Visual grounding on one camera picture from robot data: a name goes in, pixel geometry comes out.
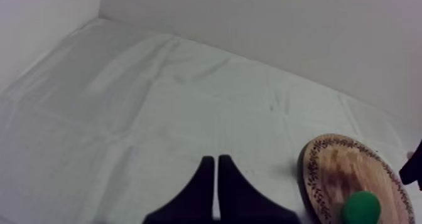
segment white backdrop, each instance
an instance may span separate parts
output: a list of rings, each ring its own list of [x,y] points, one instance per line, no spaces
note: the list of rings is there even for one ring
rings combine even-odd
[[[100,15],[270,64],[422,124],[421,0],[102,0]]]
[[[98,15],[100,0],[0,0],[0,90]]]

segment black object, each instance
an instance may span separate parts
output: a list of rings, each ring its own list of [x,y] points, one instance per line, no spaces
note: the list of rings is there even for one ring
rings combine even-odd
[[[219,157],[218,194],[223,223],[300,223],[296,213],[258,192],[229,155]]]
[[[258,192],[228,155],[219,157],[217,182],[221,220],[212,219],[214,159],[205,156],[185,188],[167,205],[149,214],[144,224],[300,224],[296,213]]]
[[[422,190],[422,141],[409,161],[400,169],[400,178],[403,184],[418,181],[419,189]]]
[[[185,188],[169,203],[146,216],[144,224],[212,223],[214,158],[204,156]]]

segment white sheet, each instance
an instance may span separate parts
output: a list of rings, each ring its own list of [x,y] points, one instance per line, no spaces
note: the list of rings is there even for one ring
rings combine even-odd
[[[296,75],[101,19],[3,92],[0,121],[0,223],[17,224],[141,223],[219,154],[310,223],[295,179],[309,140],[356,138],[398,171],[409,133]]]

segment wooden board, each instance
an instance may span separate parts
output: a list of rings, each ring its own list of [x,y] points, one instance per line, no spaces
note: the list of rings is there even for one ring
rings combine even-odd
[[[414,224],[407,192],[392,169],[371,149],[349,137],[326,134],[301,153],[300,182],[308,206],[322,224],[341,223],[340,211],[358,191],[374,193],[383,224]]]

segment decorative border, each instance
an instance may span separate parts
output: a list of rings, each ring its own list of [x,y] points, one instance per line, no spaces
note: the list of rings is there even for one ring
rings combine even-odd
[[[325,136],[340,136],[335,134],[329,134],[329,135],[322,135]],[[409,201],[409,197],[407,192],[403,189],[403,186],[401,186],[401,182],[398,180],[397,176],[394,174],[394,172],[391,170],[391,168],[376,154],[374,151],[369,149],[368,147],[364,146],[363,144],[356,142],[355,140],[349,138],[349,139],[338,139],[338,138],[324,138],[324,139],[318,139],[321,136],[318,136],[314,140],[312,140],[308,145],[312,146],[310,150],[310,158],[306,165],[307,172],[308,172],[308,180],[306,181],[307,185],[311,188],[313,191],[312,196],[318,203],[318,211],[324,216],[325,221],[328,221],[329,224],[331,224],[331,211],[330,208],[327,206],[327,202],[323,198],[322,190],[320,187],[318,187],[318,153],[322,149],[326,149],[328,146],[334,146],[334,145],[340,145],[345,146],[347,148],[356,148],[359,150],[359,152],[364,153],[366,156],[371,157],[375,159],[376,161],[380,162],[382,164],[382,167],[384,168],[385,172],[389,175],[391,181],[398,187],[397,191],[400,193],[401,201],[404,203],[405,209],[408,212],[409,216],[409,224],[415,224],[414,220],[414,214],[413,214],[413,208]]]

